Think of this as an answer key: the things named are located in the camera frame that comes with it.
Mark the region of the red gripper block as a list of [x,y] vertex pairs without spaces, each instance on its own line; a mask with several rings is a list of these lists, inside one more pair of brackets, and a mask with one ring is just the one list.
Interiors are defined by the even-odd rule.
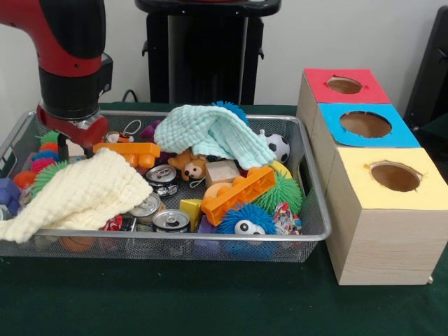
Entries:
[[92,148],[101,143],[109,130],[108,120],[100,113],[85,120],[64,120],[50,115],[40,104],[36,113],[47,128],[63,134],[83,148]]

